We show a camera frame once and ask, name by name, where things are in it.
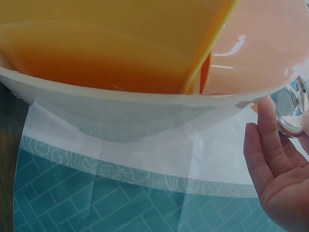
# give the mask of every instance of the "brick pattern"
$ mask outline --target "brick pattern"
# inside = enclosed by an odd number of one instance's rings
[[[20,151],[16,232],[282,232],[255,198],[185,194],[84,173]]]

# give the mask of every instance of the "table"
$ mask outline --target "table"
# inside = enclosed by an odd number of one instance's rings
[[[0,231],[12,232],[14,179],[29,106],[0,83]]]

